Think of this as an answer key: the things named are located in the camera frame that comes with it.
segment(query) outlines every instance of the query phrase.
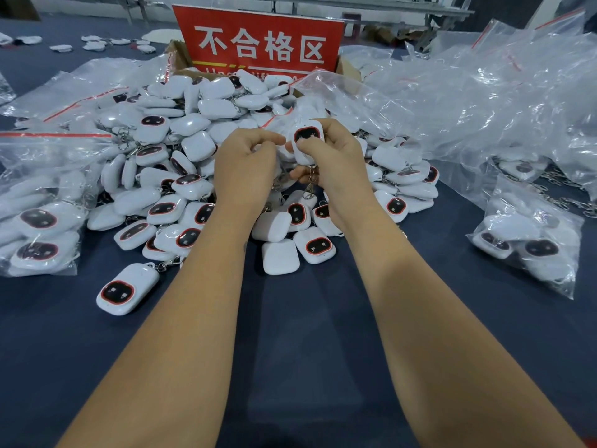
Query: person's left hand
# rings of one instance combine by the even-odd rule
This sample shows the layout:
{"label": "person's left hand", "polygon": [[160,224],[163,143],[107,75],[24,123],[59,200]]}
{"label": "person's left hand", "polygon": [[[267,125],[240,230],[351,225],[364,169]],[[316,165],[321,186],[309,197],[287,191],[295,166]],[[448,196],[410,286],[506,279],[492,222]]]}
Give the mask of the person's left hand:
{"label": "person's left hand", "polygon": [[[262,129],[236,129],[215,155],[214,187],[217,205],[241,216],[250,226],[255,222],[275,177],[276,144],[286,138]],[[258,144],[258,151],[253,149]]]}

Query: red sign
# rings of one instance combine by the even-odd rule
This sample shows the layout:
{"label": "red sign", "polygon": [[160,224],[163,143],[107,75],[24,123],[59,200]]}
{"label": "red sign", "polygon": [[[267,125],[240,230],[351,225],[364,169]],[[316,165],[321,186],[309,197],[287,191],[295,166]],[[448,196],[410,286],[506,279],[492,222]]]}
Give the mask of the red sign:
{"label": "red sign", "polygon": [[334,71],[344,22],[213,7],[172,6],[193,64],[202,72],[236,69],[302,77]]}

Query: person's left arm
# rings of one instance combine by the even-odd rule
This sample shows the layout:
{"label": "person's left arm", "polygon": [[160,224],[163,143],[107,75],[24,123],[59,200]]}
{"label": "person's left arm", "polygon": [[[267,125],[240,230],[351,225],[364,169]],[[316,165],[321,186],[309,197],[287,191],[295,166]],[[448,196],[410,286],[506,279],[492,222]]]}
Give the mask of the person's left arm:
{"label": "person's left arm", "polygon": [[272,186],[274,143],[285,138],[237,129],[222,144],[215,161],[217,203],[205,229],[58,448],[215,446],[228,398],[246,242]]}

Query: person's right arm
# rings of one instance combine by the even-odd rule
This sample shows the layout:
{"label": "person's right arm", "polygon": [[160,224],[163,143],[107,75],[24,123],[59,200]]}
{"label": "person's right arm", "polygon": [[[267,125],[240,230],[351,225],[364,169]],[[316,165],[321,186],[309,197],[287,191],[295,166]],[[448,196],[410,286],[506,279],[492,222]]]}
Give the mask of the person's right arm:
{"label": "person's right arm", "polygon": [[[319,167],[382,338],[392,382],[424,447],[580,448],[537,385],[421,258],[377,203],[359,144],[320,119],[327,144],[299,149]],[[291,174],[306,181],[306,170]]]}

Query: hand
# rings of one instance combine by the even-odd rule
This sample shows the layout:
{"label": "hand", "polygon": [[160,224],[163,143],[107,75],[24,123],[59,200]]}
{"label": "hand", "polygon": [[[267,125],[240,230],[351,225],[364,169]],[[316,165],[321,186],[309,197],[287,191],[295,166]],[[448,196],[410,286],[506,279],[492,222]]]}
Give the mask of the hand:
{"label": "hand", "polygon": [[[338,121],[318,119],[324,128],[325,142],[312,137],[299,140],[297,147],[314,158],[317,163],[317,183],[325,189],[330,199],[330,216],[334,224],[346,232],[351,221],[361,211],[355,207],[377,207],[371,183],[367,178],[361,145]],[[286,149],[291,151],[288,142]],[[302,183],[309,182],[309,168],[297,166],[290,177]]]}
{"label": "hand", "polygon": [[[217,207],[232,209],[250,228],[272,188],[275,145],[284,142],[283,135],[262,129],[236,129],[230,134],[215,156]],[[258,144],[261,148],[253,152]]]}

